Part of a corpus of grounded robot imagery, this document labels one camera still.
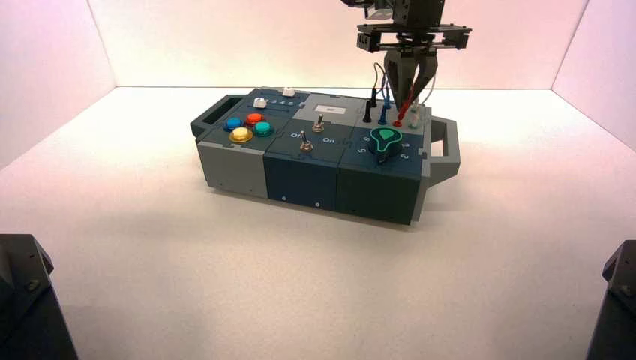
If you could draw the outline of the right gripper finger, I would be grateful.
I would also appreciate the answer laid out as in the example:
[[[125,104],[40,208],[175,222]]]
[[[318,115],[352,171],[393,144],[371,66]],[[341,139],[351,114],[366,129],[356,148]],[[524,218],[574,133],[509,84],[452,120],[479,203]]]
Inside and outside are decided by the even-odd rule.
[[[401,109],[403,105],[408,107],[414,97],[413,84],[417,67],[414,54],[389,50],[385,54],[384,67],[397,108]]]
[[[436,49],[415,49],[413,60],[417,67],[414,73],[410,92],[410,102],[417,101],[425,86],[434,78],[437,72],[437,50]]]

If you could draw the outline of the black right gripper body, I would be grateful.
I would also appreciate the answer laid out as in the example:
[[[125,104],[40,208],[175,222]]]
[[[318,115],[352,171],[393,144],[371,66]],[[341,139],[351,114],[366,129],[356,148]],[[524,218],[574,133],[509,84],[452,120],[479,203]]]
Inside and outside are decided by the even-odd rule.
[[[389,23],[358,26],[358,48],[375,53],[389,50],[456,49],[467,47],[472,29],[443,24],[444,1],[357,1],[367,20]]]

